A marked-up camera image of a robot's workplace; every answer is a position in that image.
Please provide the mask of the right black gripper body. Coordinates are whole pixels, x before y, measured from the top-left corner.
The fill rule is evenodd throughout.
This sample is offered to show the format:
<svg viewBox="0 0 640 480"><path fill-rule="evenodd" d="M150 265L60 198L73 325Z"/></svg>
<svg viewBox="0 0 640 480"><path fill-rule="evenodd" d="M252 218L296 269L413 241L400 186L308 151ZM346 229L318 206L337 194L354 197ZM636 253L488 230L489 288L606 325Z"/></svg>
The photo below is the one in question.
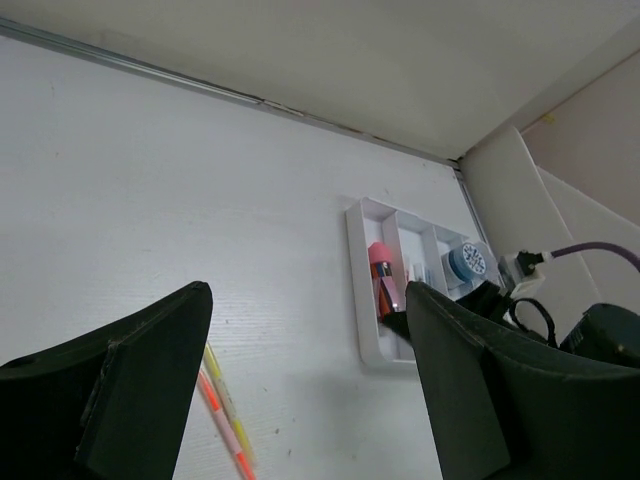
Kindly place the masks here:
<svg viewBox="0 0 640 480"><path fill-rule="evenodd" d="M540 301L530 297L515 299L509 290L489 281L457 299L456 303L548 347L609 364L639 366L639 315L626 308L608 303L594 304L560 341L555 321ZM545 335L529 329L519 320L516 309L520 304L528 304L539 313L547 327Z"/></svg>

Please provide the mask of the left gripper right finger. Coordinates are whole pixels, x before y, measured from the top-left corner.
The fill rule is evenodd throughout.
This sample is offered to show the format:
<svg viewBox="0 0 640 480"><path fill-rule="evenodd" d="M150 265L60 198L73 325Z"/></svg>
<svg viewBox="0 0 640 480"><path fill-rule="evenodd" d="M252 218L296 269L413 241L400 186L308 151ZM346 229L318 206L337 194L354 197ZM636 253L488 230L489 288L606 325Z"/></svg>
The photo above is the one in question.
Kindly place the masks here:
<svg viewBox="0 0 640 480"><path fill-rule="evenodd" d="M430 286L410 339L446 479L635 479L639 372L549 347Z"/></svg>

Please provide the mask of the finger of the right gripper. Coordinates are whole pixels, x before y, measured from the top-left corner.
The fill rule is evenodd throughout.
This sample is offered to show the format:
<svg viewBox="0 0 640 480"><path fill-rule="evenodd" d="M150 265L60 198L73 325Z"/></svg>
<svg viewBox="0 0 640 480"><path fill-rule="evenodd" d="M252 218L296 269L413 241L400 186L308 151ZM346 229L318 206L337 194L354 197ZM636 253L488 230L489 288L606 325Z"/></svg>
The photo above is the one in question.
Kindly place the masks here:
<svg viewBox="0 0 640 480"><path fill-rule="evenodd" d="M408 345L412 344L407 313L405 311L394 311L384 315L381 319L381 324L391 330Z"/></svg>

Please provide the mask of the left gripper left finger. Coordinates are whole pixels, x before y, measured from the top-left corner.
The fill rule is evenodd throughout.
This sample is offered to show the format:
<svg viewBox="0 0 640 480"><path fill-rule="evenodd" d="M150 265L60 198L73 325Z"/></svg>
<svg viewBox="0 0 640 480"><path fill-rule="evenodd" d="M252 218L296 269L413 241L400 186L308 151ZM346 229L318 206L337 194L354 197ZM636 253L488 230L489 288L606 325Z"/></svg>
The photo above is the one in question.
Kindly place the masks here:
<svg viewBox="0 0 640 480"><path fill-rule="evenodd" d="M212 310L192 282L2 365L2 478L172 478Z"/></svg>

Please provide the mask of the pink capped marker case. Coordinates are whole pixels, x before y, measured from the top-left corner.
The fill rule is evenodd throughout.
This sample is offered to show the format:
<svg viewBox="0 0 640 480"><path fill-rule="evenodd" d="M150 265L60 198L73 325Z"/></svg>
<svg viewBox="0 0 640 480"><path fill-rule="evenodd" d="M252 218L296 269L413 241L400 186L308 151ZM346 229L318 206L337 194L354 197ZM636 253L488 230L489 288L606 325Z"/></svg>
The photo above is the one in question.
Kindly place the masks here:
<svg viewBox="0 0 640 480"><path fill-rule="evenodd" d="M368 247L370 273L374 296L376 297L379 321L400 310L399 294L393 278L392 253L382 242L373 242Z"/></svg>

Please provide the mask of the blue patterned round tin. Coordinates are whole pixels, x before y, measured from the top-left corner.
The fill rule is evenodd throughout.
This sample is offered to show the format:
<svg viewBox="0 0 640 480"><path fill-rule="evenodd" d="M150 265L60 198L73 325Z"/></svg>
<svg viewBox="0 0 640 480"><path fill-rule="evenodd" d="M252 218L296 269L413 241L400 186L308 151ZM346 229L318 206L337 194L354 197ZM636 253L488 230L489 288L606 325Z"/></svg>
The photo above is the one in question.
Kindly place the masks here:
<svg viewBox="0 0 640 480"><path fill-rule="evenodd" d="M493 272L495 261L486 244L463 242L441 256L449 289L484 280Z"/></svg>

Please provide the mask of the long yellow highlighter pen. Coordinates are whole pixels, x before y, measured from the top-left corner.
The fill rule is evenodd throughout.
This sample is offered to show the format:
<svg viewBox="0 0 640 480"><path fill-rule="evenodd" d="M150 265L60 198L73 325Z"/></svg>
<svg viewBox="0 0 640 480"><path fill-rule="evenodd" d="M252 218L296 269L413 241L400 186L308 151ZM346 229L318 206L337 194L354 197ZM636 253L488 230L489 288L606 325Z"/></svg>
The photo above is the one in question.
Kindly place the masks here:
<svg viewBox="0 0 640 480"><path fill-rule="evenodd" d="M250 444L249 437L243 423L240 420L240 417L238 416L235 405L231 399L231 395L224 381L221 368L215 357L213 348L211 347L209 342L205 344L204 363L212 384L215 387L216 392L218 393L218 396L222 402L224 411L227 415L227 419L229 420L232 428L234 429L234 432L236 433L240 446L243 448L250 463L254 464L255 455Z"/></svg>

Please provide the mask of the orange highlighter pen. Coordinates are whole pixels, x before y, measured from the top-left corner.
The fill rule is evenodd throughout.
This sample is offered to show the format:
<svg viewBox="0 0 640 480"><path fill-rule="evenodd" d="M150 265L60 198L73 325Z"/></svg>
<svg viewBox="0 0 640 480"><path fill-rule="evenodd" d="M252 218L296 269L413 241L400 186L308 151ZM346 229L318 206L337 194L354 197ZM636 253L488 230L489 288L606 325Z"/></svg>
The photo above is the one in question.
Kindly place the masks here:
<svg viewBox="0 0 640 480"><path fill-rule="evenodd" d="M204 369L198 372L198 387L205 399L218 431L233 458L242 479L254 480L255 475L244 450L240 446L235 431L227 419L216 391L208 379Z"/></svg>

